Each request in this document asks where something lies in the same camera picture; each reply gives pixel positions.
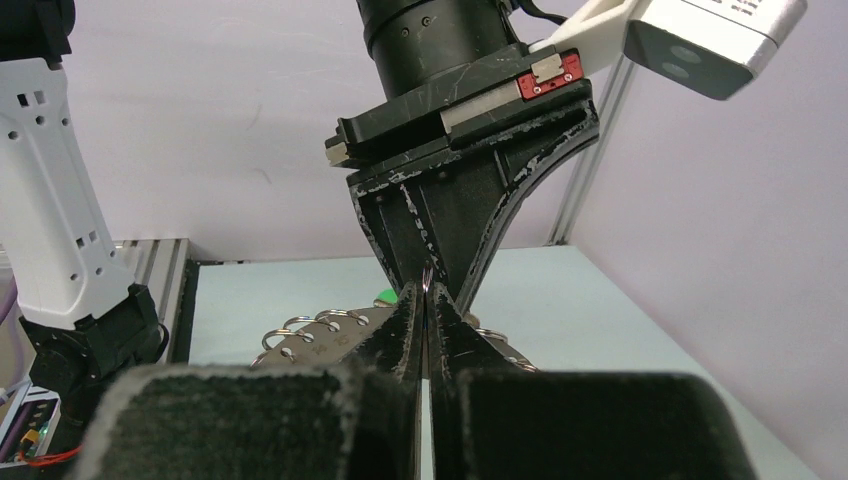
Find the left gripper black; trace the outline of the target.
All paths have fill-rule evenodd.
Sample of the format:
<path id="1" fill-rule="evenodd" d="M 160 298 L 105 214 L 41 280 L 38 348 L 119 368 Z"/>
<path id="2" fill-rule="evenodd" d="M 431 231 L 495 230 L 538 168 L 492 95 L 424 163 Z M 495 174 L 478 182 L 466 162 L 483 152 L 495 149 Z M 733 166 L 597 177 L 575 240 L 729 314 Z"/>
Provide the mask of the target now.
<path id="1" fill-rule="evenodd" d="M 429 270 L 467 310 L 524 199 L 599 133 L 579 51 L 514 44 L 339 119 L 325 152 L 391 287 Z"/>

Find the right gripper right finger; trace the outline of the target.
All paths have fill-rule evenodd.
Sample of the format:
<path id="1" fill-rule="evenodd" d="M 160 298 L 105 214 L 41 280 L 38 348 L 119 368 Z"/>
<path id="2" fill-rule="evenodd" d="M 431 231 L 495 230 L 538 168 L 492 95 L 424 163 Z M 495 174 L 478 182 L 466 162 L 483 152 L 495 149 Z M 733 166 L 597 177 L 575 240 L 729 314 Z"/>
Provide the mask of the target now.
<path id="1" fill-rule="evenodd" d="M 427 291 L 438 479 L 753 479 L 735 422 L 678 372 L 531 371 Z"/>

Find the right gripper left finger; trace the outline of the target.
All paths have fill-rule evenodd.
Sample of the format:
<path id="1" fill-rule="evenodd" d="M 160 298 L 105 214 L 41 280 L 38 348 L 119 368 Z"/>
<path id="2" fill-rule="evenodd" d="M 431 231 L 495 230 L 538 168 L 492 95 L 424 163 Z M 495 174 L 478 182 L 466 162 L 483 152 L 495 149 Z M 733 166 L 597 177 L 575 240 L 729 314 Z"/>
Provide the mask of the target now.
<path id="1" fill-rule="evenodd" d="M 416 479 L 422 287 L 329 365 L 147 365 L 103 396 L 72 479 Z"/>

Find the grey toothed keyring disc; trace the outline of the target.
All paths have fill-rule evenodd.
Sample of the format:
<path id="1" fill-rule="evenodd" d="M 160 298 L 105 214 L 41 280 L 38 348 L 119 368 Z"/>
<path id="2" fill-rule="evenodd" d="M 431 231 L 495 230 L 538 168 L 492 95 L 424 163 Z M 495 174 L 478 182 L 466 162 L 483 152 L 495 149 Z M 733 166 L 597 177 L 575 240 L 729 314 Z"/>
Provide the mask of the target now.
<path id="1" fill-rule="evenodd" d="M 338 363 L 371 338 L 387 322 L 395 306 L 394 301 L 378 298 L 367 308 L 326 309 L 312 316 L 289 318 L 282 327 L 263 335 L 263 351 L 250 367 Z"/>

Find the green tag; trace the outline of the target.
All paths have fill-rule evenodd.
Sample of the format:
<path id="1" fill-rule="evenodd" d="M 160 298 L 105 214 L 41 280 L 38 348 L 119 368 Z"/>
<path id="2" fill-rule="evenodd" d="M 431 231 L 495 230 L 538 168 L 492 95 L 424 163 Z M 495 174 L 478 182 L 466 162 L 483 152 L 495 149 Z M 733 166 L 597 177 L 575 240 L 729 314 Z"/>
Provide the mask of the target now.
<path id="1" fill-rule="evenodd" d="M 395 305 L 398 301 L 398 294 L 393 289 L 386 289 L 380 292 L 374 299 L 374 305 L 378 307 L 389 307 Z"/>

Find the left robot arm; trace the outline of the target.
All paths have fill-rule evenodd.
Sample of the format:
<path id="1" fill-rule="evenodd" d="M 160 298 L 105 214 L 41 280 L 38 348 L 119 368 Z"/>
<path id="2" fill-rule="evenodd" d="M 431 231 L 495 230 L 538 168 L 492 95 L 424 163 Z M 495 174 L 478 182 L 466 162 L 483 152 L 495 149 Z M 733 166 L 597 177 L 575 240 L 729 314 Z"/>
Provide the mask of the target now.
<path id="1" fill-rule="evenodd" d="M 383 42 L 389 24 L 426 8 L 444 13 L 441 25 L 471 35 L 483 51 L 483 34 L 494 41 L 495 26 L 483 26 L 483 1 L 357 1 L 365 23 L 369 55 Z M 555 49 L 561 57 L 577 52 L 584 76 L 600 68 L 605 1 L 587 1 L 572 17 L 533 10 L 531 1 L 493 3 L 492 25 L 506 35 L 506 17 L 514 8 L 559 22 L 548 38 L 529 52 Z M 71 54 L 68 40 L 75 24 L 74 1 L 1 1 L 1 211 L 11 237 L 1 240 L 16 276 L 22 325 L 36 345 L 42 370 L 32 381 L 57 393 L 63 415 L 75 425 L 89 421 L 107 384 L 128 367 L 153 363 L 164 351 L 154 302 L 135 282 L 113 251 L 112 239 L 70 125 L 67 78 L 62 56 Z M 388 40 L 400 54 L 401 40 Z M 354 119 L 342 119 L 338 133 L 326 143 L 331 165 L 360 168 L 366 147 L 386 146 L 388 120 L 374 132 L 354 131 L 354 120 L 380 113 L 382 106 Z"/>

